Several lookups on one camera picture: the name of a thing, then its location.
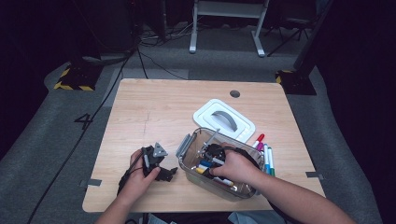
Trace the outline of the white marker green cap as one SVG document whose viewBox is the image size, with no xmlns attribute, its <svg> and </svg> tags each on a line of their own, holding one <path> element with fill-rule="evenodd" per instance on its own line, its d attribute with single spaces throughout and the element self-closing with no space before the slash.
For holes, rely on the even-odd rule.
<svg viewBox="0 0 396 224">
<path fill-rule="evenodd" d="M 269 174 L 271 176 L 276 176 L 274 160 L 273 160 L 273 150 L 271 147 L 268 147 L 268 163 L 269 163 L 269 168 L 268 168 Z"/>
</svg>

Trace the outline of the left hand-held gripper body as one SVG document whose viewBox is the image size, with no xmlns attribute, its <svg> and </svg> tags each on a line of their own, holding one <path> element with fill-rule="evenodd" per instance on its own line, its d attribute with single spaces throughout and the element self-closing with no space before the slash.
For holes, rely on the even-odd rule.
<svg viewBox="0 0 396 224">
<path fill-rule="evenodd" d="M 160 166 L 162 160 L 168 155 L 167 151 L 159 144 L 155 146 L 142 147 L 143 152 L 143 174 L 148 176 L 151 171 Z"/>
</svg>

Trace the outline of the person's left hand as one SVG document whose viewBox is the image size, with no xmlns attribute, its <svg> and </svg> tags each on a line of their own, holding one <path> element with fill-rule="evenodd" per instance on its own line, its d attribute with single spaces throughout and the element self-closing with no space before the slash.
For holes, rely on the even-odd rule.
<svg viewBox="0 0 396 224">
<path fill-rule="evenodd" d="M 122 204 L 131 206 L 146 193 L 150 184 L 156 179 L 161 169 L 156 167 L 149 175 L 144 175 L 142 151 L 138 149 L 131 156 L 130 168 L 128 171 L 129 176 L 118 197 Z"/>
</svg>

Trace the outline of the black yellow striped stand base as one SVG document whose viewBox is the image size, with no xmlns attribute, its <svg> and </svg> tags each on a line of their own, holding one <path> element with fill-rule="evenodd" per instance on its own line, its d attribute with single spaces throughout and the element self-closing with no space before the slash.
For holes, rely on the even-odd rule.
<svg viewBox="0 0 396 224">
<path fill-rule="evenodd" d="M 99 65 L 77 67 L 73 64 L 66 66 L 58 81 L 55 90 L 94 91 L 95 85 L 103 70 Z"/>
<path fill-rule="evenodd" d="M 304 77 L 297 71 L 278 70 L 275 74 L 275 78 L 276 82 L 282 86 L 286 94 L 317 94 L 309 77 Z"/>
</svg>

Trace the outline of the dark equipment stand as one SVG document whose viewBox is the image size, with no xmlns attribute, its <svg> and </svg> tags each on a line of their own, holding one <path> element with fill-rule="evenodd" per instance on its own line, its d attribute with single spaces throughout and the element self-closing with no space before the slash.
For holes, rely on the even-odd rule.
<svg viewBox="0 0 396 224">
<path fill-rule="evenodd" d="M 94 65 L 128 60 L 136 50 L 133 10 L 128 0 L 69 0 L 92 35 L 98 55 L 83 56 Z"/>
</svg>

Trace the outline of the white marker red cap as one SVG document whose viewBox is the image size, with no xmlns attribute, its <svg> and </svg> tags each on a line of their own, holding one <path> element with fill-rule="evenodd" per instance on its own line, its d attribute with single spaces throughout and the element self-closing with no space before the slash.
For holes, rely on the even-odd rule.
<svg viewBox="0 0 396 224">
<path fill-rule="evenodd" d="M 257 148 L 258 144 L 262 141 L 263 138 L 264 138 L 264 133 L 261 133 L 254 142 L 254 144 L 252 145 L 252 147 Z"/>
</svg>

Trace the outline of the white marker light blue cap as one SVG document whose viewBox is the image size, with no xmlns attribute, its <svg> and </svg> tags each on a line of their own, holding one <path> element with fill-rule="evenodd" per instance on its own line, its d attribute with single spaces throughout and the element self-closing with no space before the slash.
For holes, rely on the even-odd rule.
<svg viewBox="0 0 396 224">
<path fill-rule="evenodd" d="M 270 174 L 270 164 L 269 164 L 269 154 L 268 154 L 268 145 L 263 144 L 263 153 L 264 153 L 264 168 L 265 168 L 265 173 L 268 175 Z"/>
</svg>

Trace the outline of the white desk frame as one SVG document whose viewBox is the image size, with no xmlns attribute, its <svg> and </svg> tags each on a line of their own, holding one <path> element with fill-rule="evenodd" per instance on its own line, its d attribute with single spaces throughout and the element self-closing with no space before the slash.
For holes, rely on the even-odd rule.
<svg viewBox="0 0 396 224">
<path fill-rule="evenodd" d="M 189 52 L 195 53 L 197 50 L 198 36 L 198 17 L 199 16 L 218 16 L 256 19 L 258 21 L 256 29 L 251 32 L 252 40 L 255 44 L 259 57 L 265 56 L 260 33 L 264 17 L 266 15 L 269 0 L 264 0 L 261 4 L 214 2 L 209 0 L 194 0 L 192 9 L 192 31 Z"/>
</svg>

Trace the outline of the person's right hand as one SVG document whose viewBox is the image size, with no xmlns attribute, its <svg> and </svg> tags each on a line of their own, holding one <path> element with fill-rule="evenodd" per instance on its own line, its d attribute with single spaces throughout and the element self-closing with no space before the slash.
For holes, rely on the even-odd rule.
<svg viewBox="0 0 396 224">
<path fill-rule="evenodd" d="M 210 173 L 256 188 L 256 178 L 262 174 L 262 171 L 242 154 L 235 152 L 236 147 L 234 145 L 222 143 L 221 146 L 225 147 L 225 163 L 220 167 L 211 168 Z"/>
</svg>

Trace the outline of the black tripod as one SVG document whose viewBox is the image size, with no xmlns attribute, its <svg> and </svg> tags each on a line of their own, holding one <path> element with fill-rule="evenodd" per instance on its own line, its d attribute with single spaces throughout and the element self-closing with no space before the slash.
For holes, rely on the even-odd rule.
<svg viewBox="0 0 396 224">
<path fill-rule="evenodd" d="M 278 24 L 272 25 L 270 27 L 270 30 L 266 33 L 267 35 L 272 32 L 274 29 L 277 29 L 279 31 L 280 37 L 281 37 L 281 43 L 275 47 L 273 50 L 271 50 L 267 56 L 271 57 L 276 51 L 281 49 L 285 44 L 290 42 L 295 36 L 297 36 L 298 40 L 301 39 L 301 35 L 305 35 L 306 38 L 309 38 L 307 34 L 307 29 L 313 29 L 315 27 L 315 22 L 312 20 L 306 20 L 306 19 L 294 19 L 294 18 L 282 18 Z M 287 30 L 293 30 L 295 29 L 295 32 L 285 38 L 282 35 L 282 29 L 287 29 Z"/>
</svg>

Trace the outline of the dark slanted stand post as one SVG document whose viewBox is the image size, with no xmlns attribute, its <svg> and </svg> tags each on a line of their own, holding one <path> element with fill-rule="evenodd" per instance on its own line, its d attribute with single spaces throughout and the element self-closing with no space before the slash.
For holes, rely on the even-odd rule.
<svg viewBox="0 0 396 224">
<path fill-rule="evenodd" d="M 318 42 L 317 36 L 320 31 L 320 27 L 332 7 L 333 1 L 334 0 L 317 0 L 318 19 L 311 36 L 309 36 L 293 65 L 296 72 L 303 77 L 308 77 L 315 66 L 315 45 Z"/>
</svg>

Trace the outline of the clear plastic storage box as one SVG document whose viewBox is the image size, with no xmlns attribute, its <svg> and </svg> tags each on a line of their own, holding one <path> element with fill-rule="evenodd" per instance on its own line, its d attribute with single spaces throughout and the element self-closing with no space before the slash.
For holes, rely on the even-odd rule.
<svg viewBox="0 0 396 224">
<path fill-rule="evenodd" d="M 192 134 L 187 134 L 179 146 L 176 157 L 178 164 L 182 170 L 185 171 L 187 179 L 193 184 L 220 196 L 231 202 L 237 202 L 244 199 L 251 198 L 257 190 L 248 184 L 234 182 L 233 187 L 228 187 L 214 179 L 205 177 L 205 173 L 202 175 L 195 172 L 195 168 L 209 169 L 200 164 L 201 160 L 204 160 L 198 155 L 198 151 L 202 148 L 203 143 L 209 139 L 209 137 L 215 131 L 207 128 L 198 128 Z M 235 152 L 242 154 L 248 160 L 250 160 L 259 170 L 264 171 L 264 156 L 263 154 L 242 142 L 239 142 L 231 137 L 228 137 L 222 133 L 218 133 L 212 144 L 217 144 L 221 147 L 222 143 L 234 145 L 236 147 Z M 211 168 L 219 167 L 216 163 L 213 163 Z"/>
</svg>

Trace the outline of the white marker orange cap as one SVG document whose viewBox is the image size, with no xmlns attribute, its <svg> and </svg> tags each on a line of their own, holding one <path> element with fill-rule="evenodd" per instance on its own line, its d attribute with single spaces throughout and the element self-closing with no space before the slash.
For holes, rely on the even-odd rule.
<svg viewBox="0 0 396 224">
<path fill-rule="evenodd" d="M 216 176 L 214 177 L 214 180 L 228 187 L 233 187 L 234 185 L 233 181 L 226 178 L 221 179 L 220 177 Z"/>
</svg>

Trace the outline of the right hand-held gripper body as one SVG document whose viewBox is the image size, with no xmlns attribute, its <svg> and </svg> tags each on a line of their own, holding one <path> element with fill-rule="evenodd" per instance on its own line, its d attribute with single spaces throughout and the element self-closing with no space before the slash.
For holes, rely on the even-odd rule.
<svg viewBox="0 0 396 224">
<path fill-rule="evenodd" d="M 202 148 L 198 151 L 198 155 L 206 161 L 221 166 L 225 163 L 225 153 L 222 147 L 218 147 L 217 144 L 212 144 L 212 141 L 218 133 L 219 129 L 216 129 L 209 139 L 203 143 Z"/>
</svg>

